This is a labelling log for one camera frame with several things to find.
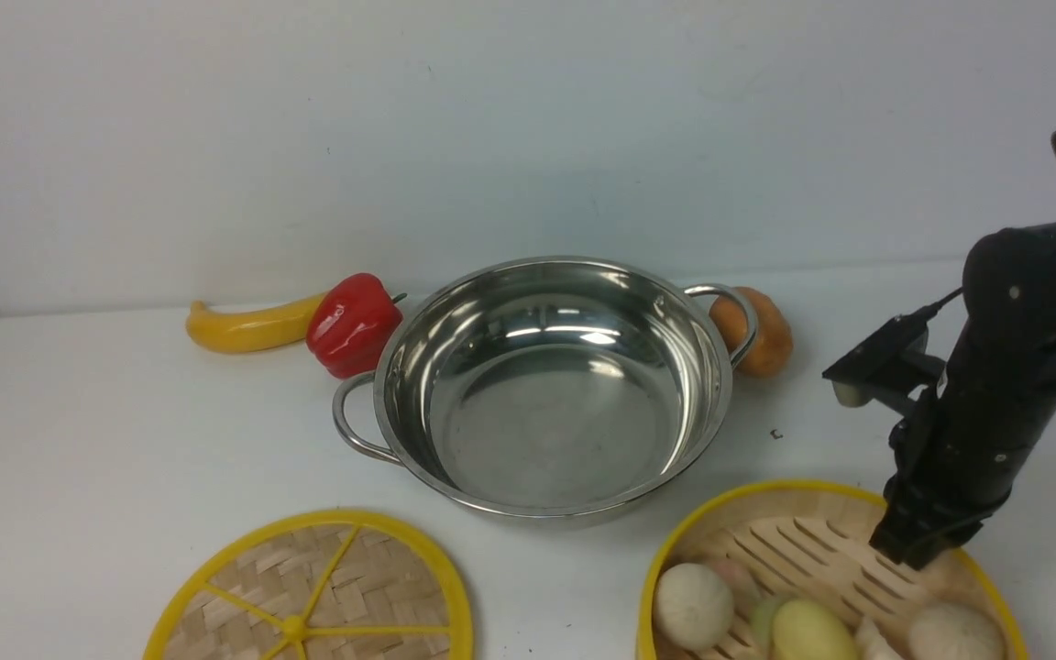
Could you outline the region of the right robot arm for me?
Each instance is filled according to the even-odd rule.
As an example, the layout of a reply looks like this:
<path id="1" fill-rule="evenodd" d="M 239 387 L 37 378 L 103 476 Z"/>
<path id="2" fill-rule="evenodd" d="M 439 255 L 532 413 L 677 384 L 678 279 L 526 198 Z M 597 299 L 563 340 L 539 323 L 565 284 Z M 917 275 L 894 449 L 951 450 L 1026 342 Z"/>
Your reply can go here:
<path id="1" fill-rule="evenodd" d="M 969 542 L 1006 504 L 1056 413 L 1056 230 L 982 238 L 962 299 L 942 385 L 923 390 L 892 431 L 895 472 L 871 538 L 914 569 Z"/>

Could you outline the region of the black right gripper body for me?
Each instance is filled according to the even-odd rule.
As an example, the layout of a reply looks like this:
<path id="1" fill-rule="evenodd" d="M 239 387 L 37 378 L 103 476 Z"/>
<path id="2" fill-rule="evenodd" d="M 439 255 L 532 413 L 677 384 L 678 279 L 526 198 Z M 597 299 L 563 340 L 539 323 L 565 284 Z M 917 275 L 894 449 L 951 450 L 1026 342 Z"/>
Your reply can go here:
<path id="1" fill-rule="evenodd" d="M 1016 476 L 1056 413 L 1051 379 L 954 373 L 927 388 L 891 434 L 895 472 L 872 547 L 917 571 L 979 534 L 1008 501 Z"/>

